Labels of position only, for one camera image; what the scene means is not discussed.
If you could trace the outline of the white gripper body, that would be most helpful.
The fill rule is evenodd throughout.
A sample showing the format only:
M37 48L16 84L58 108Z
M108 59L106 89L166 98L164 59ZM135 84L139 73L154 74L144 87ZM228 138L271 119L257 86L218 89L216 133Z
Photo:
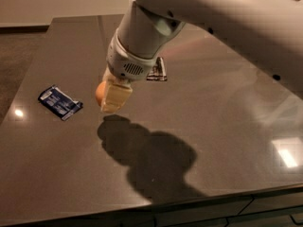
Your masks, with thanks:
M155 66L157 54L157 35L117 29L108 47L107 63L115 77L141 80Z

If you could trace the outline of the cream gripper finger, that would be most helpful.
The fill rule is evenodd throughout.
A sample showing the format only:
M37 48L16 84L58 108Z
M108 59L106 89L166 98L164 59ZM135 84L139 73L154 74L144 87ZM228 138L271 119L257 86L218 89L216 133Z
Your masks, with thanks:
M101 81L107 81L110 78L110 76L111 76L111 72L109 68L106 68Z
M107 114L113 114L120 110L133 92L131 87L109 80L103 81L100 86L102 92L100 106L101 110Z

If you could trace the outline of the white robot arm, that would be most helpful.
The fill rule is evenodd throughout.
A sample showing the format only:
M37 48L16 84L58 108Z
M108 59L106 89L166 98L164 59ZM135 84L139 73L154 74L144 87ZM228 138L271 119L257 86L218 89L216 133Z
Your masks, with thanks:
M185 24L213 34L303 96L303 0L133 0L110 42L96 91L103 112L125 104L132 82L150 73L161 48Z

